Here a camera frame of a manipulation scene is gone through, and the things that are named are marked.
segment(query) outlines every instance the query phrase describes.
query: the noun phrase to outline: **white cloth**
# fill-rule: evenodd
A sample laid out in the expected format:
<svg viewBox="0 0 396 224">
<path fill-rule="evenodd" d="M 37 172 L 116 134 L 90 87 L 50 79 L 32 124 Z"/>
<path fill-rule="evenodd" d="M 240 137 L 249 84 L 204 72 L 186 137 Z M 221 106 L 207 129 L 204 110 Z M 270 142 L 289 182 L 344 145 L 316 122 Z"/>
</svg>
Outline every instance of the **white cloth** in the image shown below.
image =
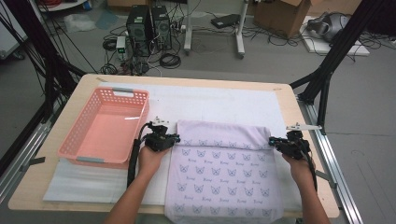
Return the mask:
<svg viewBox="0 0 396 224">
<path fill-rule="evenodd" d="M 283 216 L 264 127 L 180 120 L 165 197 L 175 223 L 271 223 Z"/>
</svg>

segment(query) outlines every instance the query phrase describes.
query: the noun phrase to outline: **clear plastic bag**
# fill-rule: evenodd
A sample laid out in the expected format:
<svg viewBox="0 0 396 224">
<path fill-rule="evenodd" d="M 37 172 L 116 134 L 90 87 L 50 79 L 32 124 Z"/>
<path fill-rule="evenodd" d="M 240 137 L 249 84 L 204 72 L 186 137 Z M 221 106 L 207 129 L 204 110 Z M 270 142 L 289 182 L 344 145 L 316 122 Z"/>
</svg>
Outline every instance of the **clear plastic bag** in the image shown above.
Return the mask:
<svg viewBox="0 0 396 224">
<path fill-rule="evenodd" d="M 64 17 L 67 33 L 90 31 L 95 28 L 95 22 L 88 15 L 71 14 Z"/>
</svg>

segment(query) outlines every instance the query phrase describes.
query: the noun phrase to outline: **cardboard box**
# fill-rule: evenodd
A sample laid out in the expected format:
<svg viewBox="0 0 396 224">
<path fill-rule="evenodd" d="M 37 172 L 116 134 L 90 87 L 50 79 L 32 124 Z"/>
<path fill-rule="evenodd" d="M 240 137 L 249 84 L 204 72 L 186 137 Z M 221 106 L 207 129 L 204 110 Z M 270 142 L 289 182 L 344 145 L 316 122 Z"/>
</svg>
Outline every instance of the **cardboard box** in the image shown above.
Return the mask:
<svg viewBox="0 0 396 224">
<path fill-rule="evenodd" d="M 311 6 L 321 0 L 275 0 L 260 2 L 254 14 L 254 24 L 270 32 L 291 38 L 299 33 Z"/>
</svg>

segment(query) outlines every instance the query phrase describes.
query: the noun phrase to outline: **pink plastic basket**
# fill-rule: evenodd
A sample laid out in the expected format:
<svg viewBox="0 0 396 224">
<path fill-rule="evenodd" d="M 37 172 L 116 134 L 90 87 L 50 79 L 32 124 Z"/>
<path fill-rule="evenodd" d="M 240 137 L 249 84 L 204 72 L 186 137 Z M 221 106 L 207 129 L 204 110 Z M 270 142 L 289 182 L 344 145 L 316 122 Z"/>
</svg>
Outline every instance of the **pink plastic basket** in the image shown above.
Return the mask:
<svg viewBox="0 0 396 224">
<path fill-rule="evenodd" d="M 149 93 L 96 88 L 58 150 L 74 164 L 127 169 L 149 113 Z"/>
</svg>

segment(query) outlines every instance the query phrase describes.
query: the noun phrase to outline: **human arm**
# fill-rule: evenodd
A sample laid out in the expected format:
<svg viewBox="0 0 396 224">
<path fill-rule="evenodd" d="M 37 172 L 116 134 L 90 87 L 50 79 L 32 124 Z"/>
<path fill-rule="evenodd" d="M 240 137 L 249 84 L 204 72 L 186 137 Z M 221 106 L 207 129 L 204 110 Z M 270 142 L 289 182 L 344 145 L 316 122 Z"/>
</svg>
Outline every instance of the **human arm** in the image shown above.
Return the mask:
<svg viewBox="0 0 396 224">
<path fill-rule="evenodd" d="M 109 223 L 134 223 L 137 217 L 137 211 L 142 203 L 143 196 L 145 195 L 146 188 L 149 181 L 157 172 L 161 165 L 163 156 L 169 151 L 155 152 L 149 147 L 142 147 L 139 153 L 139 172 L 128 187 L 122 194 L 117 203 L 113 206 L 110 213 L 105 219 L 105 224 Z"/>
<path fill-rule="evenodd" d="M 304 224 L 330 224 L 323 205 L 315 191 L 314 180 L 309 170 L 308 162 L 295 160 L 285 154 L 282 157 L 290 164 L 290 172 L 300 191 L 303 203 Z"/>
</svg>

